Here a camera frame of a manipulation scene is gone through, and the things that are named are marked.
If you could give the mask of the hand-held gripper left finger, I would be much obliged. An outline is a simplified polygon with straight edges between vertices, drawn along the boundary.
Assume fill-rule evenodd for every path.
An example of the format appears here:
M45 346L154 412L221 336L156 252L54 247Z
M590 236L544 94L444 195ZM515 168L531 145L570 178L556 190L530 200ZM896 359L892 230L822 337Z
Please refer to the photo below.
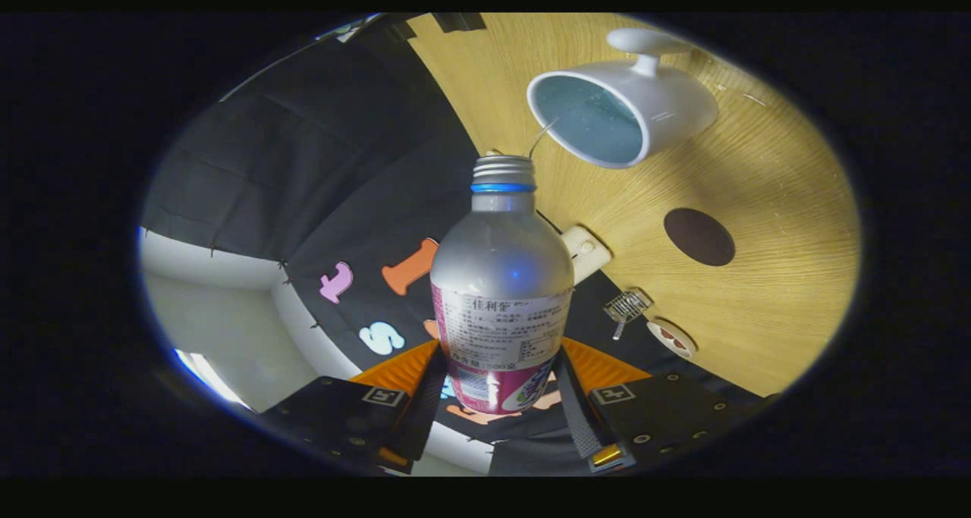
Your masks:
M439 341L427 341L349 380L312 380L264 411L262 427L342 472L409 474L426 449L446 374Z

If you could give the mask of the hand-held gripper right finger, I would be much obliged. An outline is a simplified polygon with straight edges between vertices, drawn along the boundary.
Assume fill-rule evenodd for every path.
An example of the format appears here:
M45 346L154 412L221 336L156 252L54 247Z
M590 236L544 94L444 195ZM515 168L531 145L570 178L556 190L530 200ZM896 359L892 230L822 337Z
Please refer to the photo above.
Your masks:
M779 398L739 403L683 374L644 372L571 338L563 339L554 371L573 444L593 474L668 466Z

